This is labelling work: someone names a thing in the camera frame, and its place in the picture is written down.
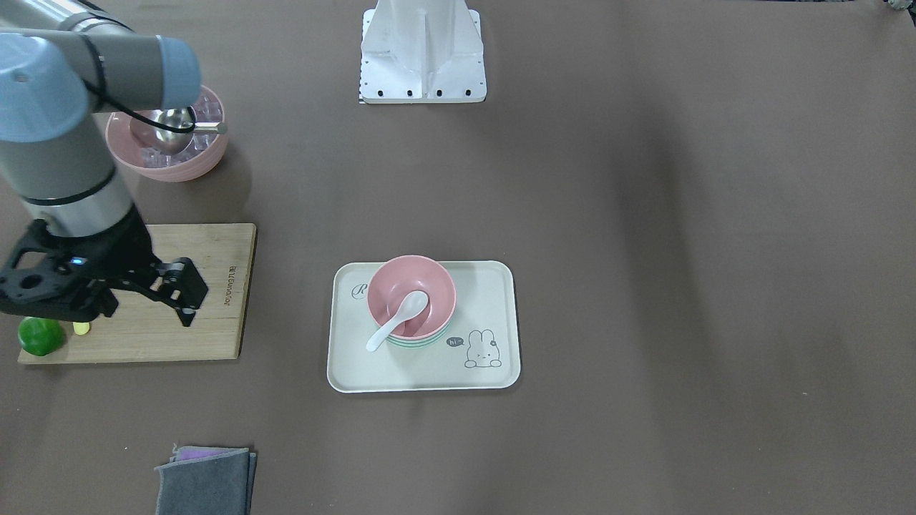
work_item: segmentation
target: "folded towel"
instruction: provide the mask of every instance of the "folded towel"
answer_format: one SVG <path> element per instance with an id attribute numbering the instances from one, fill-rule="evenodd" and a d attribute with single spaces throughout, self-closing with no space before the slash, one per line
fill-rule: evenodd
<path id="1" fill-rule="evenodd" d="M 156 515 L 247 515 L 257 455 L 248 449 L 172 449 L 159 472 Z"/>

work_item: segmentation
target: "white spoon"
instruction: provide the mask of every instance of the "white spoon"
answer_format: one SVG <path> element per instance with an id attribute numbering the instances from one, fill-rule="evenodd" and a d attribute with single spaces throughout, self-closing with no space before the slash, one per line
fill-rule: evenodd
<path id="1" fill-rule="evenodd" d="M 398 312 L 391 317 L 391 320 L 385 322 L 385 325 L 379 327 L 378 331 L 365 343 L 365 350 L 369 352 L 378 350 L 385 338 L 388 338 L 396 327 L 420 314 L 429 303 L 430 297 L 425 291 L 415 290 L 408 293 L 398 308 Z"/>

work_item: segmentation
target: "small pink bowl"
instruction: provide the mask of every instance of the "small pink bowl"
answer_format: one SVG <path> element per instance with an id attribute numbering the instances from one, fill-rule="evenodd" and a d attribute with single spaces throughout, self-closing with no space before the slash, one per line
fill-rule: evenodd
<path id="1" fill-rule="evenodd" d="M 455 311 L 455 283 L 448 270 L 423 256 L 400 256 L 378 269 L 369 281 L 366 302 L 369 313 L 381 326 L 391 320 L 407 294 L 425 291 L 430 304 L 417 317 L 395 328 L 392 336 L 417 341 L 438 333 Z"/>
<path id="2" fill-rule="evenodd" d="M 201 86 L 201 96 L 203 97 L 204 95 L 215 99 L 219 103 L 223 112 L 221 121 L 225 122 L 226 115 L 223 101 L 216 96 L 213 90 L 206 86 Z M 108 124 L 105 126 L 105 140 L 108 143 L 108 149 L 111 150 L 112 155 L 119 163 L 140 175 L 156 181 L 184 182 L 201 177 L 220 162 L 229 144 L 229 137 L 226 134 L 218 134 L 213 142 L 200 154 L 183 163 L 164 168 L 147 168 L 143 162 L 143 146 L 130 132 L 130 120 L 131 117 L 124 113 L 112 113 L 108 117 Z"/>

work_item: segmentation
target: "table surface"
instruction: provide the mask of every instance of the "table surface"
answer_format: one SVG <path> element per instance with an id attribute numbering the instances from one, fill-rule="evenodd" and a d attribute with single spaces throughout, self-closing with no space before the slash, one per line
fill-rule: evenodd
<path id="1" fill-rule="evenodd" d="M 0 512 L 152 513 L 173 443 L 258 452 L 256 515 L 916 506 L 906 14 L 473 1 L 486 102 L 370 106 L 371 0 L 107 4 L 226 104 L 216 170 L 126 177 L 151 224 L 257 224 L 242 353 L 25 367 L 0 316 Z M 514 386 L 329 386 L 334 272 L 411 253 L 512 269 Z"/>

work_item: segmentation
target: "blue cap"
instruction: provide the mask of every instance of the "blue cap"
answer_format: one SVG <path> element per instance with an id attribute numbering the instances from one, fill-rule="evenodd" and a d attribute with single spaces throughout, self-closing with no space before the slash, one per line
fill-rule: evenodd
<path id="1" fill-rule="evenodd" d="M 63 136 L 89 113 L 89 94 L 47 39 L 0 33 L 0 140 Z"/>
<path id="2" fill-rule="evenodd" d="M 187 107 L 201 95 L 201 67 L 180 39 L 157 36 L 162 50 L 162 109 Z"/>

